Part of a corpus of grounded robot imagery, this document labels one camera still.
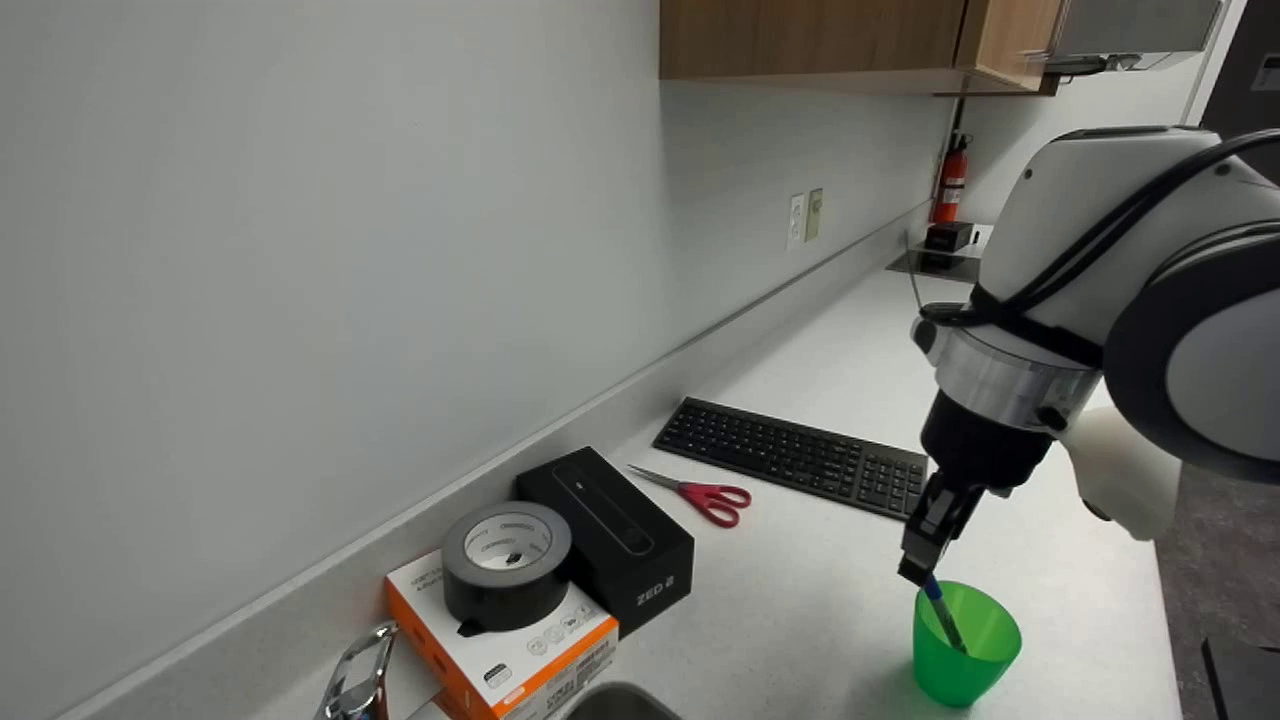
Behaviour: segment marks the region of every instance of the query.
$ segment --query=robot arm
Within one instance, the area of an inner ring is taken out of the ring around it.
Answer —
[[[1280,188],[1235,158],[1255,142],[1280,132],[1116,126],[1040,149],[966,306],[914,325],[941,385],[936,475],[899,577],[932,577],[980,494],[1024,483],[1050,440],[1070,445],[1082,500],[1136,535],[1160,527],[1145,494],[1162,488],[1095,468],[1280,479]],[[1080,417],[1095,380],[1118,412]]]

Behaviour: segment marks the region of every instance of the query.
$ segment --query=white countertop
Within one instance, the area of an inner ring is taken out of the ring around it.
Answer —
[[[918,286],[923,301],[965,296],[943,279]],[[688,394],[918,446],[936,385],[906,339],[910,314],[906,274],[867,274],[774,346],[738,356]],[[632,631],[605,679],[639,685],[688,720],[954,715],[910,685],[910,585],[896,577],[899,522],[652,451],[656,426],[605,456],[621,468],[732,479],[751,488],[757,504],[723,530],[675,490],[634,483],[697,535],[697,571],[692,596]],[[941,581],[992,590],[1024,628],[1019,661],[966,715],[1178,715],[1154,551],[1082,512],[1060,446],[1013,500],[980,504],[947,548]],[[393,712],[440,715],[419,707],[424,691],[432,679],[402,644]]]

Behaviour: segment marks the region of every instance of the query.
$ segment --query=duct tape roll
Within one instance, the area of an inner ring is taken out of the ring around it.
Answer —
[[[449,527],[443,606],[459,631],[508,631],[543,619],[567,590],[571,530],[543,504],[494,504]]]

